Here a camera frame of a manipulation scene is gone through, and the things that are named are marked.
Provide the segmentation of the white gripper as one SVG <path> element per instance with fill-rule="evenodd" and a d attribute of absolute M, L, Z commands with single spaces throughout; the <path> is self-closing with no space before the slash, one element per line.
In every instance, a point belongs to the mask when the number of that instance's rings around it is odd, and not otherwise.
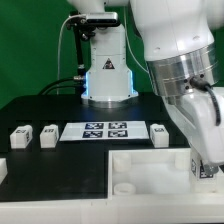
<path fill-rule="evenodd" d="M 224 88 L 215 87 L 221 123 L 216 125 L 216 113 L 208 93 L 195 90 L 180 97 L 163 97 L 165 108 L 180 131 L 187 138 L 202 160 L 207 175 L 218 172 L 217 166 L 224 164 Z"/>

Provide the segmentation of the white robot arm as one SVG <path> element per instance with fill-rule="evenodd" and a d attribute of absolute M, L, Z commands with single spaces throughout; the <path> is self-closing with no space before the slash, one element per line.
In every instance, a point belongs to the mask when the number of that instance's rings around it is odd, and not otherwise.
<path fill-rule="evenodd" d="M 82 14 L 128 5 L 144 44 L 153 90 L 197 151 L 208 175 L 224 166 L 224 88 L 216 88 L 211 33 L 224 0 L 67 0 Z"/>

